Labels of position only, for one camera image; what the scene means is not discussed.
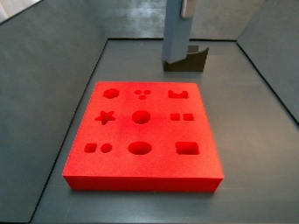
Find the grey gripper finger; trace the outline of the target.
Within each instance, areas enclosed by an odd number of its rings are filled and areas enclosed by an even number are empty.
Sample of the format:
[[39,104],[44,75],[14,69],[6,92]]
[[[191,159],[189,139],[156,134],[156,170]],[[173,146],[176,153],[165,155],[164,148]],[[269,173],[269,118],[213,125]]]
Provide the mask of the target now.
[[191,18],[195,12],[195,0],[181,0],[181,17]]

